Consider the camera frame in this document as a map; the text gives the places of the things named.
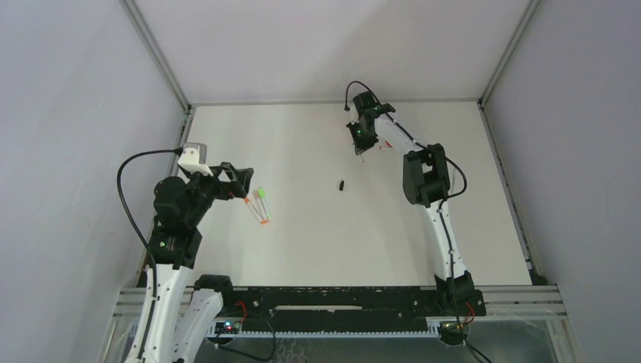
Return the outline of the white pen orange tip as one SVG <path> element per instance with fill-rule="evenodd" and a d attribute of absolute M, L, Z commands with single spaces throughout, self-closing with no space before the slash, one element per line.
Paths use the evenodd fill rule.
<path fill-rule="evenodd" d="M 253 191 L 253 196 L 255 198 L 255 204 L 258 210 L 258 214 L 261 216 L 264 223 L 268 222 L 268 214 L 263 206 L 262 195 L 260 194 L 259 189 Z"/>

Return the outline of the white pen peach end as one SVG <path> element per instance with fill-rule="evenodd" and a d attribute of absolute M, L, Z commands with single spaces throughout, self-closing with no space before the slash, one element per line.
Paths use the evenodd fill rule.
<path fill-rule="evenodd" d="M 260 223 L 261 225 L 266 225 L 266 224 L 268 224 L 269 220 L 268 220 L 268 222 L 267 222 L 267 223 L 264 223 L 264 222 L 262 221 L 261 216 L 258 214 L 258 210 L 257 210 L 257 207 L 256 207 L 256 204 L 255 204 L 255 203 L 253 203 L 253 202 L 252 202 L 252 204 L 251 204 L 251 205 L 248 205 L 248 206 L 249 206 L 250 210 L 252 211 L 253 215 L 255 216 L 255 218 L 259 221 L 259 223 Z"/>

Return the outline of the white pen green end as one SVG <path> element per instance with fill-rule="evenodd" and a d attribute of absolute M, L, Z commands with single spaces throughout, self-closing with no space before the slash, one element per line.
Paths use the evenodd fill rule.
<path fill-rule="evenodd" d="M 263 209 L 265 211 L 266 219 L 269 220 L 270 217 L 271 217 L 271 213 L 270 213 L 270 210 L 268 208 L 268 202 L 264 197 L 261 197 L 261 202 L 262 202 L 262 207 L 263 207 Z"/>

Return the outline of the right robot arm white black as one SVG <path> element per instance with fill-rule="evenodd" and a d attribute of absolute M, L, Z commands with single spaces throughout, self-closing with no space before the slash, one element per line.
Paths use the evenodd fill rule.
<path fill-rule="evenodd" d="M 401 155 L 401 186 L 408 203 L 417 206 L 424 226 L 435 238 L 433 258 L 435 283 L 446 313 L 458 317 L 475 292 L 472 275 L 463 261 L 451 222 L 449 168 L 454 163 L 441 144 L 424 144 L 399 123 L 396 109 L 382 103 L 372 91 L 346 99 L 344 110 L 350 120 L 346 127 L 355 153 L 387 145 Z"/>

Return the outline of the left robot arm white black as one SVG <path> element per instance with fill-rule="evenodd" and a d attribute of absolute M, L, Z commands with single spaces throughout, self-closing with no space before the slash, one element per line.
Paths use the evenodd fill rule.
<path fill-rule="evenodd" d="M 154 188 L 145 299 L 127 362 L 192 362 L 214 317 L 231 303 L 230 277 L 194 279 L 198 225 L 215 200 L 246 197 L 254 170 L 230 163 L 209 170 L 164 178 Z"/>

